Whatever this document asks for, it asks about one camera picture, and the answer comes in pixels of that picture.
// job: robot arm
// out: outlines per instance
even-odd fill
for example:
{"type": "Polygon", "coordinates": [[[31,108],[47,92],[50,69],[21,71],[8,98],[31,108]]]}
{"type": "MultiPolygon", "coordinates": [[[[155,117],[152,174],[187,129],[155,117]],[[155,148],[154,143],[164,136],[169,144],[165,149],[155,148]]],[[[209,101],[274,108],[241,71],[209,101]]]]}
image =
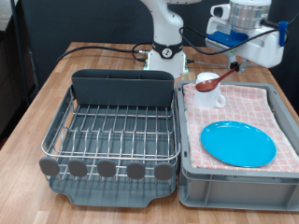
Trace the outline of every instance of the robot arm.
{"type": "Polygon", "coordinates": [[[149,53],[146,69],[160,70],[175,78],[186,73],[186,56],[178,29],[183,19],[168,8],[170,4],[193,4],[202,0],[140,0],[149,9],[153,18],[153,50],[149,53]]]}
{"type": "MultiPolygon", "coordinates": [[[[154,26],[153,50],[149,53],[146,68],[168,72],[175,78],[187,73],[186,55],[182,51],[182,37],[178,32],[183,27],[183,20],[168,5],[188,5],[202,0],[140,1],[148,7],[154,26]]],[[[213,17],[206,30],[206,45],[216,51],[230,49],[253,36],[273,30],[261,25],[262,19],[268,17],[271,3],[272,0],[230,0],[230,4],[213,7],[213,17]]],[[[249,62],[273,67],[282,60],[284,45],[279,43],[283,38],[279,32],[261,35],[225,54],[230,63],[236,61],[235,55],[242,58],[240,72],[245,71],[249,62]]]]}

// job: white mug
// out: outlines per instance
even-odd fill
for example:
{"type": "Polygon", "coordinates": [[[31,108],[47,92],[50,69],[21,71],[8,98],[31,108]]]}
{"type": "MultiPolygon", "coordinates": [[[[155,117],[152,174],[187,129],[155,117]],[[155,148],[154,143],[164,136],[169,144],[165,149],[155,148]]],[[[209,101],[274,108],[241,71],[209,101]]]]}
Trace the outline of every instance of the white mug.
{"type": "MultiPolygon", "coordinates": [[[[196,84],[202,81],[218,78],[215,73],[201,73],[196,79],[196,84]]],[[[205,109],[212,109],[216,107],[224,107],[226,105],[226,99],[221,95],[221,84],[219,83],[217,88],[213,91],[198,91],[195,90],[194,104],[198,107],[205,109]]]]}

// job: red spoon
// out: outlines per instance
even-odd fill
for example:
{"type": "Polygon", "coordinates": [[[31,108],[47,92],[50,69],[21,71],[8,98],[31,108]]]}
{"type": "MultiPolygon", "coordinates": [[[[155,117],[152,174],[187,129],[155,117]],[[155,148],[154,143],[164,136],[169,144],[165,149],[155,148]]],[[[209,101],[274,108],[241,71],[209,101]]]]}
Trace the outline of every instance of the red spoon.
{"type": "Polygon", "coordinates": [[[228,77],[229,75],[231,75],[233,72],[235,72],[235,70],[237,69],[237,67],[233,68],[231,71],[225,73],[223,76],[215,78],[215,79],[210,79],[210,80],[206,80],[206,81],[202,81],[198,84],[196,84],[195,88],[198,91],[213,91],[218,84],[225,78],[228,77]]]}

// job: dish towel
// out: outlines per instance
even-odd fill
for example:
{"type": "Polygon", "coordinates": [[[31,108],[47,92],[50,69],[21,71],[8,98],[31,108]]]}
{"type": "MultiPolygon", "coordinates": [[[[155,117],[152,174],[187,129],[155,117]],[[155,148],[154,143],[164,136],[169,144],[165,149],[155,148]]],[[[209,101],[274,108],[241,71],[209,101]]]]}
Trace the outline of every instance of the dish towel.
{"type": "Polygon", "coordinates": [[[190,159],[193,168],[299,173],[299,157],[275,120],[267,102],[266,90],[223,85],[221,94],[226,98],[226,106],[203,109],[193,103],[195,84],[188,84],[183,88],[190,159]],[[243,168],[229,165],[211,156],[201,144],[201,132],[207,125],[222,120],[244,122],[267,133],[277,147],[276,157],[265,166],[243,168]]]}

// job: plastic plate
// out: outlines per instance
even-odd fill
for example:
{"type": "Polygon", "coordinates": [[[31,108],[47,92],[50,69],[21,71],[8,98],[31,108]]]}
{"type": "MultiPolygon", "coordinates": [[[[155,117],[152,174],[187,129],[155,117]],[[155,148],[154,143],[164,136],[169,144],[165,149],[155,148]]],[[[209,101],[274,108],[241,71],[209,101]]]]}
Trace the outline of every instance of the plastic plate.
{"type": "Polygon", "coordinates": [[[237,121],[220,121],[206,126],[201,140],[213,157],[234,166],[263,166],[277,154],[274,142],[266,133],[237,121]]]}

